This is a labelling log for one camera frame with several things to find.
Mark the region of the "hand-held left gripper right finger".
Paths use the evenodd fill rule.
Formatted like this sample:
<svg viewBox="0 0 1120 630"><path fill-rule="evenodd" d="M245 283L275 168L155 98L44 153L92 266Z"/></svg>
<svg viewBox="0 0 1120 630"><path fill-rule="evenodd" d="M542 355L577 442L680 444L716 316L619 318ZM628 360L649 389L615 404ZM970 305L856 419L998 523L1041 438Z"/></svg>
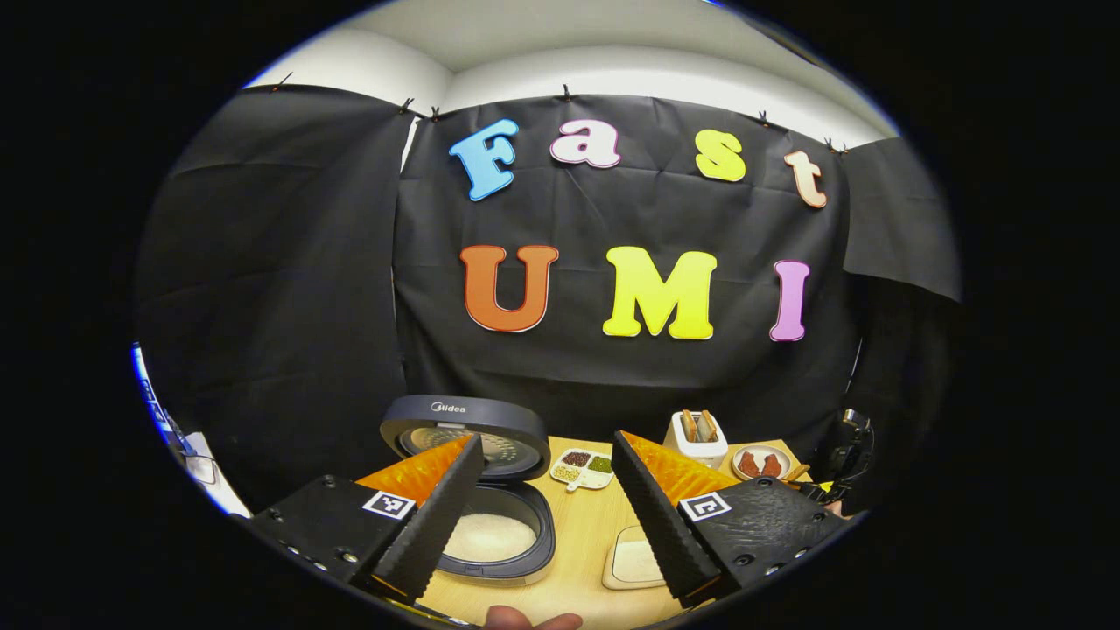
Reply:
<svg viewBox="0 0 1120 630"><path fill-rule="evenodd" d="M627 430L612 467L681 606L758 591L849 527L777 478L740 481Z"/></svg>

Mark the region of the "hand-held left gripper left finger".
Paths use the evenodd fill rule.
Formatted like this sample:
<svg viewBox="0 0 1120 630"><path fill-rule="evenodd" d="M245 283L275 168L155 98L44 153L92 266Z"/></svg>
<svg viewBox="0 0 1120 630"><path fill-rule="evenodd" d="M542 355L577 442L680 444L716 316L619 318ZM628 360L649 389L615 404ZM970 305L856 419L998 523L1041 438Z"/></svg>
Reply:
<svg viewBox="0 0 1120 630"><path fill-rule="evenodd" d="M312 479L248 525L312 569L412 605L424 595L484 466L480 435L468 433L360 481Z"/></svg>

